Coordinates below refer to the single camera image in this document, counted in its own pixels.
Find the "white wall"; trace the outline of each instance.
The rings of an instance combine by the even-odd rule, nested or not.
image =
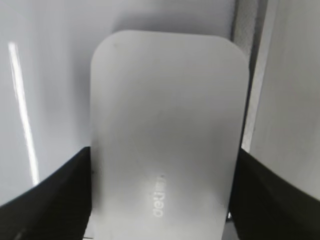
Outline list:
[[[320,200],[320,1],[281,0],[250,152]]]

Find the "rounded rectangle device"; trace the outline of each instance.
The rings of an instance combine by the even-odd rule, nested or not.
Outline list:
[[[248,87],[221,37],[123,31],[91,62],[97,240],[220,240]]]

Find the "white router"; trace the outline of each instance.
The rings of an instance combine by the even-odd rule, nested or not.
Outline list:
[[[122,31],[91,63],[95,240],[220,240],[248,62],[217,36]]]

